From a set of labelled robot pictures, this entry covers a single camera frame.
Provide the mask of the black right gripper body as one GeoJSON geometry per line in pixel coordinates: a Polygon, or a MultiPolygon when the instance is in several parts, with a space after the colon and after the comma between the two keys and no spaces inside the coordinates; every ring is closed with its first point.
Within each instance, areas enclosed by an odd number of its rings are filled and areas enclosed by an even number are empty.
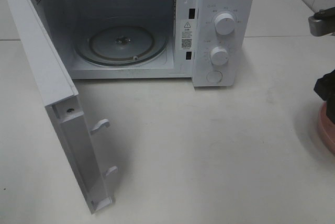
{"type": "Polygon", "coordinates": [[[314,92],[323,101],[334,104],[334,70],[317,79],[314,92]]]}

